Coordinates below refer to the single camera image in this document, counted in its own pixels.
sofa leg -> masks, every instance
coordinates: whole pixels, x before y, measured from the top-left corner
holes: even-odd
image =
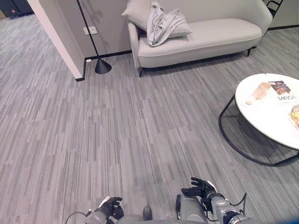
[[[144,70],[144,68],[139,69],[139,77],[141,77],[143,70]]]
[[[251,52],[251,48],[247,50],[247,57],[249,57],[250,52]]]

magazine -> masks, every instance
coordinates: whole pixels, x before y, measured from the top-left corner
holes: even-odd
[[[291,89],[284,83],[284,81],[269,82],[277,95],[279,103],[291,103],[299,101],[299,96],[296,96]]]

gray wall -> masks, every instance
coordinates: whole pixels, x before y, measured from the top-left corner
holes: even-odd
[[[74,61],[77,69],[83,75],[84,55],[76,42],[63,14],[60,12],[57,0],[39,0],[52,26],[61,39],[64,47]]]
[[[299,24],[299,0],[284,0],[274,17],[271,27]]]
[[[57,0],[70,30],[84,57],[95,52],[89,36],[84,34],[84,21],[75,0]],[[121,13],[126,9],[126,0],[80,0],[89,26],[95,26],[93,35],[99,54],[131,50],[126,18]]]

floor lamp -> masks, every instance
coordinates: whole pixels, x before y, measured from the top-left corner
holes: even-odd
[[[79,9],[80,9],[80,12],[82,14],[82,17],[83,17],[83,20],[84,20],[84,23],[86,25],[86,28],[87,28],[87,31],[88,31],[88,34],[89,34],[89,37],[93,43],[93,47],[94,47],[94,50],[95,50],[95,53],[97,54],[97,58],[98,58],[98,62],[97,62],[97,65],[95,66],[95,69],[94,71],[98,74],[105,74],[105,73],[108,73],[110,70],[111,70],[111,65],[108,64],[107,62],[103,61],[102,59],[100,59],[100,56],[98,54],[98,51],[97,51],[97,48],[95,47],[95,44],[94,44],[94,41],[93,41],[93,37],[92,37],[92,34],[90,33],[90,30],[89,30],[89,27],[88,27],[88,24],[87,24],[87,21],[86,21],[86,18],[84,16],[84,13],[83,13],[83,10],[82,10],[82,7],[81,7],[81,4],[79,2],[79,0],[77,0],[77,3],[78,3],[78,6],[79,6]]]

black robotic glove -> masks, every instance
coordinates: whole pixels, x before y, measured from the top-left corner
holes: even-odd
[[[111,197],[108,201],[104,202],[101,207],[97,208],[96,211],[102,211],[107,217],[107,223],[111,223],[110,216],[119,220],[124,216],[122,207],[119,202],[122,201],[121,197]]]
[[[211,194],[216,194],[215,188],[209,184],[207,181],[191,177],[191,184],[196,187],[192,188],[182,188],[182,193],[188,197],[199,196],[201,198],[207,198]]]

